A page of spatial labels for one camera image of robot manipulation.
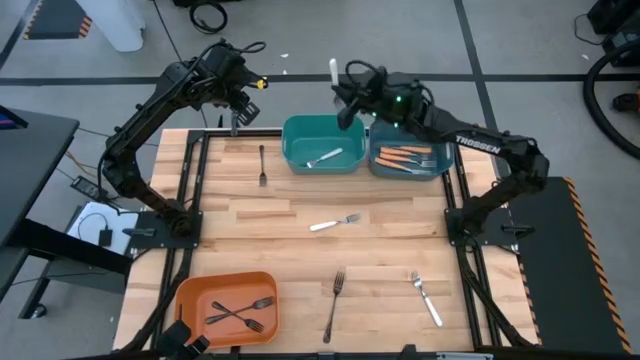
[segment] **black desk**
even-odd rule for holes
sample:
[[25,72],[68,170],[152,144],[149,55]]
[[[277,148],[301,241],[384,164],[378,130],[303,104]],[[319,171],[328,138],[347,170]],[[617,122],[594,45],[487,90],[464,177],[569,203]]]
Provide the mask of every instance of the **black desk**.
[[[12,110],[26,129],[0,131],[0,301],[29,255],[95,266],[123,275],[131,260],[26,219],[31,206],[73,140],[78,121]],[[33,316],[49,278],[45,267],[20,317]]]

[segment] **silver fork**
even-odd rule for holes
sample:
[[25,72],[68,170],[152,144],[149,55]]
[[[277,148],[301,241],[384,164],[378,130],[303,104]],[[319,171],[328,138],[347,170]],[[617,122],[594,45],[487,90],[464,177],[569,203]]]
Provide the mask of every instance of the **silver fork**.
[[438,327],[441,327],[442,319],[440,319],[440,315],[438,315],[436,308],[433,306],[433,303],[431,303],[431,299],[429,299],[427,294],[422,289],[422,279],[420,279],[420,275],[418,275],[417,271],[411,272],[411,281],[413,282],[413,286],[415,286],[416,289],[420,290],[420,293],[422,294],[422,298],[424,299],[425,304],[427,304],[427,307],[429,308],[431,317],[433,317],[433,321],[436,323],[436,325],[438,325]]
[[309,226],[309,230],[318,231],[318,230],[330,228],[332,226],[336,226],[338,224],[351,224],[352,222],[356,222],[358,220],[360,220],[360,214],[353,214],[353,215],[347,216],[344,220],[334,220],[334,221],[328,221],[322,224],[311,225]]

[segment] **wheel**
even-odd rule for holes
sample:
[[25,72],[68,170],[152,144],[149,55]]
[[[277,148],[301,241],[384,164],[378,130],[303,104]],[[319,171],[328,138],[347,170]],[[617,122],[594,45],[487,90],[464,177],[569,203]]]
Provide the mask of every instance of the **wheel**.
[[36,306],[36,310],[33,312],[33,315],[31,316],[32,319],[37,319],[37,318],[41,318],[43,316],[47,315],[47,307],[42,305],[42,304],[38,304],[38,306]]

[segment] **black metal frame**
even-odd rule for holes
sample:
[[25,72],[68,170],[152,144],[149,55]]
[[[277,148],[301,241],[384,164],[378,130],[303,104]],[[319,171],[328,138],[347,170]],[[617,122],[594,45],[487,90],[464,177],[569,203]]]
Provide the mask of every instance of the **black metal frame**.
[[[239,129],[237,132],[237,137],[280,137],[282,136],[281,129],[251,129],[251,128],[243,128]],[[203,179],[206,171],[206,162],[207,162],[207,150],[209,147],[209,143],[213,138],[220,137],[232,137],[231,129],[212,129],[212,130],[191,130],[187,136],[187,146],[185,149],[185,155],[183,160],[182,172],[180,176],[180,182],[178,186],[178,194],[177,200],[184,202],[185,200],[185,192],[187,189],[187,183],[189,178],[189,170],[191,167],[191,159],[194,152],[195,144],[197,142],[201,143],[200,147],[200,157],[198,162],[198,168],[196,171],[196,182],[193,191],[193,197],[191,200],[190,211],[200,211],[200,199],[202,196],[202,188],[203,188]],[[462,158],[460,156],[460,150],[457,145],[452,145],[455,149],[455,168],[457,173],[458,182],[460,185],[460,191],[463,199],[468,199],[470,197],[469,187],[467,184],[467,178],[464,171],[464,164],[462,162]],[[449,209],[453,209],[456,207],[454,190],[451,184],[451,175],[447,170],[442,174],[442,180],[444,183],[445,196],[447,199],[447,207]],[[191,255],[192,251],[190,249],[184,250],[183,256],[183,266],[186,266],[187,269],[191,266]],[[460,264],[460,269],[462,272],[463,266],[462,261],[466,261],[467,251],[464,246],[455,246],[456,255],[458,258],[458,262]],[[479,281],[485,289],[485,291],[490,294],[489,281],[486,272],[486,267],[484,263],[484,257],[482,255],[481,246],[472,246],[472,252],[474,256],[474,260],[476,263],[477,273]],[[175,249],[167,250],[167,257],[165,260],[165,266],[162,274],[162,280],[160,285],[160,296],[159,302],[167,296],[167,290],[169,288],[169,284],[172,279],[172,272],[175,262]],[[474,348],[478,348],[483,345],[482,337],[480,334],[480,326],[478,324],[478,312],[476,309],[476,304],[474,300],[474,292],[472,287],[465,281],[464,276],[462,276],[462,287],[464,292],[464,299],[467,308],[467,316],[469,320],[469,328],[471,331],[471,338]],[[489,332],[491,335],[491,343],[494,346],[501,346],[500,340],[500,332],[498,327],[496,326],[495,319],[487,312],[487,319],[489,323]],[[152,340],[152,346],[155,349],[158,345],[158,339],[162,333],[162,329],[164,327],[163,320],[161,319],[159,324],[157,325]],[[431,357],[435,353],[434,352],[418,352],[417,356],[427,356]],[[251,358],[256,359],[271,359],[271,358],[299,358],[299,357],[308,357],[310,354],[252,354]],[[312,354],[316,357],[321,357],[320,354]],[[322,357],[327,359],[333,359],[335,354],[323,354]],[[366,353],[366,354],[340,354],[341,359],[346,358],[354,358],[357,359],[360,356],[366,356],[369,358],[397,358],[400,355],[398,353]]]

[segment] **teal bowl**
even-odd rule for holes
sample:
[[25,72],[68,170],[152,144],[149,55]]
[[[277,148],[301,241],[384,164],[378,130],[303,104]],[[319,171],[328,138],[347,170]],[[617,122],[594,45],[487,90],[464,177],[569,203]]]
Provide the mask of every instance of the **teal bowl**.
[[[358,117],[342,131],[336,115],[296,115],[282,128],[282,155],[296,174],[349,174],[366,154],[364,123]],[[337,148],[342,153],[308,168],[307,162]]]

